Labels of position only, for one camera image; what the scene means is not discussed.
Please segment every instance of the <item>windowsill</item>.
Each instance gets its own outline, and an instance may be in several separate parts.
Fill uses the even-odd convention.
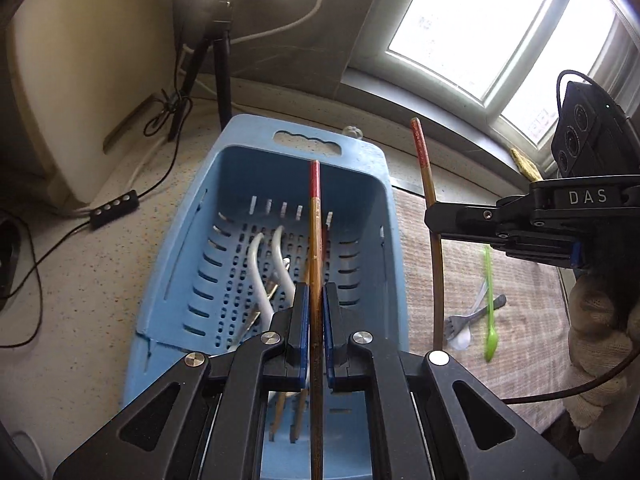
[[[398,124],[408,124],[417,116],[431,139],[481,164],[515,187],[529,189],[529,182],[506,148],[471,124],[407,90],[347,68],[335,99]]]

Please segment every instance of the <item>window frame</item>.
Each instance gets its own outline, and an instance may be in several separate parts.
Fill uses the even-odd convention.
[[[544,173],[554,172],[550,144],[555,125],[535,144],[501,113],[546,47],[570,0],[543,0],[520,44],[481,98],[388,50],[412,1],[375,0],[356,42],[350,66],[444,108],[501,145],[522,150]],[[589,74],[616,98],[626,79],[625,69],[637,54],[631,37],[615,18]]]

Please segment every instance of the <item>yellow sponge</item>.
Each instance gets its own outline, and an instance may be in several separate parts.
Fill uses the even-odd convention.
[[[516,148],[511,148],[509,152],[520,173],[526,176],[531,182],[542,180],[542,175],[540,175],[538,168],[529,157]]]

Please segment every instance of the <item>camera lens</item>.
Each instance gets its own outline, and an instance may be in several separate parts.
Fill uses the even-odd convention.
[[[589,117],[582,105],[575,105],[574,116],[578,128],[583,132],[586,131],[587,126],[589,126]]]
[[[578,140],[578,136],[575,134],[574,129],[570,126],[564,133],[564,142],[566,143],[566,148],[569,152],[569,155],[573,157],[578,156],[578,151],[580,150],[580,141]]]
[[[558,167],[560,168],[561,173],[566,173],[566,169],[569,167],[564,152],[558,153]]]

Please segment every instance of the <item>blue plastic basket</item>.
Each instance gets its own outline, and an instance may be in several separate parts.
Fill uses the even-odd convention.
[[[310,152],[274,140],[286,132],[307,139]],[[329,155],[317,141],[330,143]],[[360,312],[363,328],[408,349],[402,258],[388,169],[368,142],[249,115],[236,116],[202,164],[158,254],[140,307],[124,405],[187,352],[227,350],[254,302],[246,278],[253,235],[266,241],[284,225],[283,256],[300,279],[308,243],[308,161],[321,162],[323,220],[331,212],[324,278],[337,283],[340,304]],[[273,265],[268,243],[258,253],[266,276]],[[284,307],[284,294],[274,298]],[[254,328],[249,336],[258,333]],[[324,477],[371,475],[367,415],[362,393],[326,390]],[[308,410],[300,439],[289,442],[294,399],[288,399],[274,442],[265,436],[262,478],[310,477]],[[266,431],[273,420],[268,410]]]

